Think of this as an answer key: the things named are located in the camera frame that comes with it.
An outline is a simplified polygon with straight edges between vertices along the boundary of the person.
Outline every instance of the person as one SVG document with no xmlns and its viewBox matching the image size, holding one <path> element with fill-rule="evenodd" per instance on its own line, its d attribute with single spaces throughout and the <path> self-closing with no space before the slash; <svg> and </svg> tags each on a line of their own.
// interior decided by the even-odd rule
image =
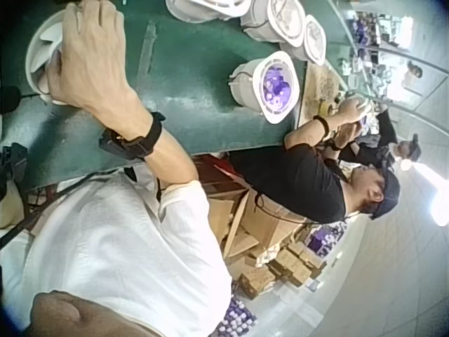
<svg viewBox="0 0 449 337">
<path fill-rule="evenodd" d="M 378 169 L 383 166 L 391 167 L 397 161 L 404 159 L 418 161 L 421 157 L 418 134 L 414 134 L 412 140 L 398 142 L 386 105 L 382 105 L 377 120 L 379 121 L 379 135 L 374 144 L 351 141 L 342 149 L 338 158 L 349 163 L 373 165 Z"/>
<path fill-rule="evenodd" d="M 67 6 L 62 25 L 52 97 L 126 140 L 147 136 L 155 121 L 126 80 L 123 14 L 84 0 Z M 231 277 L 195 165 L 165 129 L 145 163 L 137 183 L 121 171 L 90 180 L 58 201 L 36 237 L 22 232 L 2 250 L 2 303 L 24 336 L 204 337 L 224 317 Z M 169 185 L 160 203 L 148 169 Z"/>
<path fill-rule="evenodd" d="M 422 78 L 423 71 L 422 68 L 418 65 L 413 64 L 412 61 L 408 61 L 407 63 L 408 71 L 416 78 Z"/>
<path fill-rule="evenodd" d="M 379 218 L 398 204 L 396 176 L 387 168 L 361 167 L 346 179 L 336 162 L 339 150 L 327 147 L 324 160 L 314 150 L 340 126 L 335 142 L 343 148 L 351 141 L 364 114 L 360 105 L 358 98 L 347 99 L 337 114 L 315 117 L 290 132 L 282 146 L 231 152 L 229 160 L 257 192 L 310 220 L 334 223 L 354 212 Z"/>
</svg>

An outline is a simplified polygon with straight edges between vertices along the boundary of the black watch strap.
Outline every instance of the black watch strap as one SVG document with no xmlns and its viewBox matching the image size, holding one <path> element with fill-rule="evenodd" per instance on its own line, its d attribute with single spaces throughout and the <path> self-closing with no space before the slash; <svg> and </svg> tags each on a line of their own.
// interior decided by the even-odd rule
<svg viewBox="0 0 449 337">
<path fill-rule="evenodd" d="M 100 148 L 127 160 L 144 159 L 149 156 L 161 136 L 161 121 L 165 120 L 159 112 L 152 112 L 152 115 L 153 123 L 145 137 L 138 137 L 128 142 L 117 132 L 107 128 L 99 140 Z"/>
<path fill-rule="evenodd" d="M 136 139 L 125 141 L 121 144 L 127 152 L 131 153 L 135 158 L 144 159 L 153 153 L 155 144 L 162 133 L 162 123 L 159 118 L 153 117 L 152 127 L 149 129 L 145 137 L 137 137 Z"/>
<path fill-rule="evenodd" d="M 343 149 L 339 148 L 334 142 L 330 144 L 330 148 L 334 151 L 341 151 Z"/>
</svg>

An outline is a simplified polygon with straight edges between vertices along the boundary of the black cable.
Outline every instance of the black cable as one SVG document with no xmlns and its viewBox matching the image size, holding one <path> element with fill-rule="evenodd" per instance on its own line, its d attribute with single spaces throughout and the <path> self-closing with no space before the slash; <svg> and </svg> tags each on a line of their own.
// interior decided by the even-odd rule
<svg viewBox="0 0 449 337">
<path fill-rule="evenodd" d="M 229 78 L 229 82 L 228 83 L 232 83 L 232 82 L 234 82 L 235 81 L 235 79 L 237 78 L 237 77 L 239 77 L 239 75 L 246 75 L 246 76 L 248 76 L 250 79 L 252 79 L 253 78 L 253 76 L 252 76 L 252 74 L 250 74 L 249 72 L 239 72 L 236 76 L 234 76 L 234 77 L 230 77 Z"/>
<path fill-rule="evenodd" d="M 333 223 L 317 223 L 316 221 L 303 221 L 303 222 L 300 222 L 300 221 L 294 221 L 294 220 L 291 220 L 291 219 L 283 218 L 283 217 L 281 217 L 281 216 L 277 216 L 276 214 L 273 214 L 272 212 L 269 212 L 269 211 L 267 211 L 267 210 L 264 208 L 265 202 L 264 202 L 264 200 L 263 200 L 263 198 L 262 198 L 262 193 L 258 193 L 258 194 L 255 196 L 255 198 L 254 198 L 254 203 L 255 203 L 255 206 L 256 206 L 257 208 L 259 208 L 259 210 L 261 210 L 261 211 L 264 212 L 265 214 L 271 216 L 272 218 L 275 218 L 275 219 L 278 219 L 278 220 L 286 221 L 286 222 L 288 222 L 288 223 L 294 223 L 294 224 L 296 224 L 296 225 L 308 225 L 308 226 L 313 226 L 313 225 L 315 225 L 315 227 L 318 227 L 318 226 L 321 225 L 321 226 L 324 226 L 324 227 L 328 228 L 329 230 L 333 230 L 333 229 L 334 229 L 333 227 L 329 226 L 329 225 L 331 225 L 331 224 L 333 224 Z M 350 218 L 352 218 L 352 217 L 354 217 L 354 216 L 357 216 L 357 215 L 358 215 L 358 213 L 357 213 L 357 214 L 354 214 L 354 215 L 352 215 L 352 216 L 346 216 L 346 217 L 344 217 L 344 218 L 342 219 L 342 221 L 343 221 L 343 222 L 346 222 L 346 220 L 348 220 L 348 219 L 350 219 Z"/>
<path fill-rule="evenodd" d="M 243 26 L 243 30 L 251 28 L 251 29 L 255 29 L 255 28 L 261 28 L 261 26 L 266 25 L 268 23 L 268 20 L 265 21 L 264 23 L 261 23 L 260 25 L 256 25 L 256 26 Z"/>
<path fill-rule="evenodd" d="M 37 221 L 39 219 L 39 216 L 56 200 L 62 198 L 63 196 L 69 194 L 71 191 L 75 190 L 76 188 L 83 185 L 87 180 L 91 179 L 93 176 L 98 175 L 101 173 L 91 173 L 88 174 L 86 177 L 82 178 L 80 181 L 77 181 L 75 184 L 65 188 L 64 190 L 56 193 L 55 197 L 52 200 L 45 201 L 37 211 L 31 213 L 28 217 L 20 221 L 17 225 L 15 225 L 13 228 L 11 228 L 4 236 L 0 238 L 0 250 L 2 250 L 12 239 L 17 237 L 24 229 L 26 229 L 28 226 L 30 226 L 34 221 Z"/>
</svg>

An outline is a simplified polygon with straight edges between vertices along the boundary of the green workbench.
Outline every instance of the green workbench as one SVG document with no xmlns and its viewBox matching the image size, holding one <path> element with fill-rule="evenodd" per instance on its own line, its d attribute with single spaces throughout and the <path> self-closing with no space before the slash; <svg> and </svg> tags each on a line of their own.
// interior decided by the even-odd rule
<svg viewBox="0 0 449 337">
<path fill-rule="evenodd" d="M 298 109 L 272 125 L 238 106 L 227 84 L 238 65 L 267 57 L 279 49 L 276 44 L 252 40 L 238 19 L 200 25 L 179 21 L 163 0 L 114 3 L 126 18 L 128 80 L 146 107 L 166 116 L 164 126 L 188 153 L 280 144 L 293 129 Z M 28 43 L 38 26 L 63 8 L 36 0 L 25 9 L 1 48 L 2 85 L 32 93 L 24 66 Z M 301 86 L 304 66 L 295 61 Z M 22 99 L 19 108 L 4 117 L 0 146 L 17 142 L 28 147 L 25 187 L 32 188 L 129 164 L 99 149 L 102 131 L 89 113 L 48 105 L 35 96 Z"/>
</svg>

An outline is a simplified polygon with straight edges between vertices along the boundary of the finger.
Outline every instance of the finger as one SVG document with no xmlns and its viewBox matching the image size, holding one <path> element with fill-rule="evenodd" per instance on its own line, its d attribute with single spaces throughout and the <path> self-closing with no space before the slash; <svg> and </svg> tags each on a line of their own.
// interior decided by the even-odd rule
<svg viewBox="0 0 449 337">
<path fill-rule="evenodd" d="M 79 5 L 81 7 L 82 10 L 86 9 L 86 4 L 88 2 L 92 2 L 92 1 L 98 1 L 98 0 L 83 0 Z"/>
<path fill-rule="evenodd" d="M 62 39 L 63 41 L 71 41 L 77 35 L 76 6 L 74 4 L 68 4 L 65 8 L 64 19 L 62 20 Z"/>
<path fill-rule="evenodd" d="M 116 8 L 111 1 L 102 0 L 100 2 L 100 26 L 108 32 L 115 30 Z"/>
<path fill-rule="evenodd" d="M 121 44 L 126 44 L 125 38 L 125 16 L 121 12 L 116 12 L 115 15 L 115 32 L 119 37 Z"/>
<path fill-rule="evenodd" d="M 56 49 L 52 56 L 50 62 L 46 66 L 46 74 L 48 80 L 48 89 L 50 95 L 53 98 L 61 98 L 60 92 L 60 79 L 61 79 L 62 61 L 61 53 Z"/>
<path fill-rule="evenodd" d="M 83 5 L 84 25 L 100 25 L 100 2 L 88 0 Z"/>
<path fill-rule="evenodd" d="M 76 19 L 78 21 L 78 33 L 81 31 L 81 27 L 83 27 L 83 12 L 76 11 Z"/>
<path fill-rule="evenodd" d="M 126 58 L 126 36 L 125 36 L 125 17 L 123 13 L 116 12 L 115 15 L 115 32 L 121 48 L 121 61 L 124 64 Z"/>
</svg>

